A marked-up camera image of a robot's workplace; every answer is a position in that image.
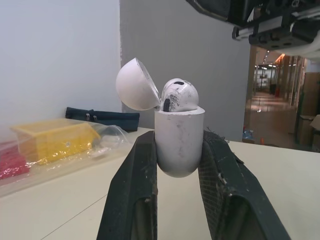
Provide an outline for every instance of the white earbud charging case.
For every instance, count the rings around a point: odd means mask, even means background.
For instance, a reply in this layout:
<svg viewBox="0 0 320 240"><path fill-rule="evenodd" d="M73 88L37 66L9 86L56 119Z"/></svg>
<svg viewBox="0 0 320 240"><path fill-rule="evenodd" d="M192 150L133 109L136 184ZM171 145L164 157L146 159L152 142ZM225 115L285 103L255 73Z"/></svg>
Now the white earbud charging case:
<svg viewBox="0 0 320 240"><path fill-rule="evenodd" d="M137 58L124 65L116 78L116 91L128 107L154 110L157 163L169 176L182 178L193 173L200 162L205 110L163 111L159 92L145 66Z"/></svg>

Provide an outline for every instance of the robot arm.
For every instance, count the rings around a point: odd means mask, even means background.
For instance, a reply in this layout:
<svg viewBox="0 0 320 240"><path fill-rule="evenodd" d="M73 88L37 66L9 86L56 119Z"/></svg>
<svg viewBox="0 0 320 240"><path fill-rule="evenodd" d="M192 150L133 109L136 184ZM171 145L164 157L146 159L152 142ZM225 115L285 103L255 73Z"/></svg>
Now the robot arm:
<svg viewBox="0 0 320 240"><path fill-rule="evenodd" d="M199 13L234 25L237 41L320 61L320 0L186 1Z"/></svg>

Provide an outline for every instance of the open case lid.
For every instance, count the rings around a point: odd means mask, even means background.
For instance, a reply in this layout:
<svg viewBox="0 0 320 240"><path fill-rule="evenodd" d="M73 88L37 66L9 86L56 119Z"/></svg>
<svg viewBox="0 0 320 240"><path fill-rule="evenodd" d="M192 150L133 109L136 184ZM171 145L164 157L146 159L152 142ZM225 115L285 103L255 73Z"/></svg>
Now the open case lid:
<svg viewBox="0 0 320 240"><path fill-rule="evenodd" d="M134 110L149 110L161 104L154 81L137 58L120 69L115 87L120 100Z"/></svg>

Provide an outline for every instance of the dark blue bag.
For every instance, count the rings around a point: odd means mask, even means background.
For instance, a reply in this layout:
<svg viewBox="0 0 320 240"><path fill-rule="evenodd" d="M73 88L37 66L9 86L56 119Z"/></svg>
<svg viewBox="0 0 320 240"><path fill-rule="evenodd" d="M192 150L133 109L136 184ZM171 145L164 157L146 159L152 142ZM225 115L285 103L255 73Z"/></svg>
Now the dark blue bag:
<svg viewBox="0 0 320 240"><path fill-rule="evenodd" d="M75 119L94 122L103 125L116 125L127 132L137 131L139 124L139 113L122 113L111 111L83 110L67 107L66 119Z"/></svg>

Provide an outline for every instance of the white table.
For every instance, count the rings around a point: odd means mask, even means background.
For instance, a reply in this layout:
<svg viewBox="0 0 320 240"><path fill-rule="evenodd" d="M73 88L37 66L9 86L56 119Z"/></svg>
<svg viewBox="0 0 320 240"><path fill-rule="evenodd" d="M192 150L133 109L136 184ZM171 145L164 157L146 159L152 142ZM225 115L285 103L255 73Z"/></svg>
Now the white table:
<svg viewBox="0 0 320 240"><path fill-rule="evenodd" d="M149 129L130 133L132 140ZM229 143L255 174L292 240L320 236L320 154ZM0 198L1 240L95 240L111 179L127 152ZM158 239L210 240L198 172L158 170Z"/></svg>

